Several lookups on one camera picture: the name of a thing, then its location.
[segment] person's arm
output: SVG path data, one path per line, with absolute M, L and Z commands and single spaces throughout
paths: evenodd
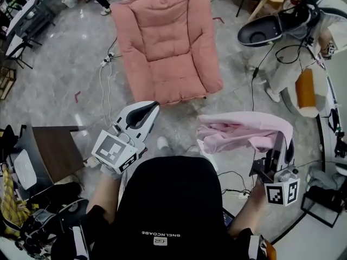
M 239 233 L 246 228 L 250 228 L 251 231 L 254 232 L 265 204 L 265 188 L 263 184 L 257 180 L 245 205 L 233 220 L 228 233 L 232 237 L 237 237 Z
M 320 45 L 320 51 L 323 54 L 327 54 L 328 53 L 328 45 L 329 45 L 329 42 L 331 40 L 332 40 L 332 35 L 331 35 L 329 29 L 326 29 L 322 33 L 320 33 L 318 42 L 319 42 L 319 45 Z
M 118 194 L 121 183 L 121 177 L 113 179 L 102 173 L 97 188 L 95 189 L 93 198 L 87 206 L 87 213 L 94 205 L 99 205 L 105 210 L 104 218 L 112 223 L 118 206 Z

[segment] white shoe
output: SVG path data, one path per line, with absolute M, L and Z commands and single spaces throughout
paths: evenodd
M 169 147 L 169 143 L 166 137 L 160 136 L 157 140 L 157 146 L 159 150 L 162 150 L 163 147 Z
M 102 10 L 102 12 L 101 12 L 101 15 L 108 15 L 110 12 L 111 12 L 111 9 L 110 9 L 110 8 L 108 8 L 108 9 L 103 8 L 103 10 Z
M 267 89 L 266 89 L 266 93 L 268 94 L 268 96 L 270 96 L 270 98 L 271 98 L 274 102 L 277 102 L 277 103 L 278 103 L 278 102 L 281 101 L 280 94 L 279 94 L 279 93 L 274 94 L 270 88 L 267 88 Z

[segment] pink towel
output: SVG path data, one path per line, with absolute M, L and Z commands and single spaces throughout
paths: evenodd
M 285 136 L 287 147 L 293 135 L 293 126 L 288 121 L 259 112 L 200 115 L 197 121 L 200 125 L 197 138 L 204 142 L 204 151 L 208 154 L 241 146 L 267 152 L 273 148 L 278 132 Z

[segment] pink armchair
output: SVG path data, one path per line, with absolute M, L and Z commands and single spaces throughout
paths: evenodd
M 173 104 L 222 89 L 210 0 L 126 0 L 111 10 L 136 101 Z

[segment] orange cushion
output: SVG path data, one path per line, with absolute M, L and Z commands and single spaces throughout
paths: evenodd
M 295 82 L 299 108 L 315 107 L 316 95 L 314 94 L 312 69 L 306 68 Z

